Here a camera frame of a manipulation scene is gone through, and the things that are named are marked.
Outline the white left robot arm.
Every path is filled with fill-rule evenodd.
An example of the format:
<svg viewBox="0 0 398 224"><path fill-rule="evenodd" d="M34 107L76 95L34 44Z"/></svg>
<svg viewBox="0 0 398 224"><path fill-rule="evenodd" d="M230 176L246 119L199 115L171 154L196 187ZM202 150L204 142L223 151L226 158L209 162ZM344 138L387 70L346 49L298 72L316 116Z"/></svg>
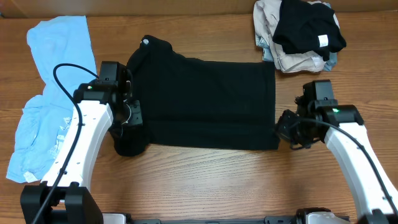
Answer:
<svg viewBox="0 0 398 224"><path fill-rule="evenodd" d="M102 62L100 73L67 97L74 105L70 129L39 185L26 185L20 203L26 223L132 223L128 213L104 213L90 194L101 143L110 128L142 125L132 100L132 73L118 62Z"/></svg>

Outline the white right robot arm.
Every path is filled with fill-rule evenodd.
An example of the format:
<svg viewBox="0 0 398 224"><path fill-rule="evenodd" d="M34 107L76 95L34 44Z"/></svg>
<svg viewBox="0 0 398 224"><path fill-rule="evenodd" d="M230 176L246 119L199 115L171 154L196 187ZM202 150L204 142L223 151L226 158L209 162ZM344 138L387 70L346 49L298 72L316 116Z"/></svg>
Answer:
<svg viewBox="0 0 398 224"><path fill-rule="evenodd" d="M334 155L354 199L358 223L397 223L397 189L368 138L357 107L339 105L330 80L303 86L297 110L285 110L275 131L293 150L323 142Z"/></svg>

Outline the black t-shirt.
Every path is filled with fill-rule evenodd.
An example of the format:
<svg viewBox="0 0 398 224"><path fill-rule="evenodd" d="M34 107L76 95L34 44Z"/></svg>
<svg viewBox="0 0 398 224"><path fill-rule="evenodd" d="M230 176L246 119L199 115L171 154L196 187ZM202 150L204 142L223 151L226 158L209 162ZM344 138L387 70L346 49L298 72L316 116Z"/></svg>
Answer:
<svg viewBox="0 0 398 224"><path fill-rule="evenodd" d="M142 124L111 131L120 156L150 144L239 150L276 150L275 68L270 62L203 61L176 53L145 35L131 55L133 98Z"/></svg>

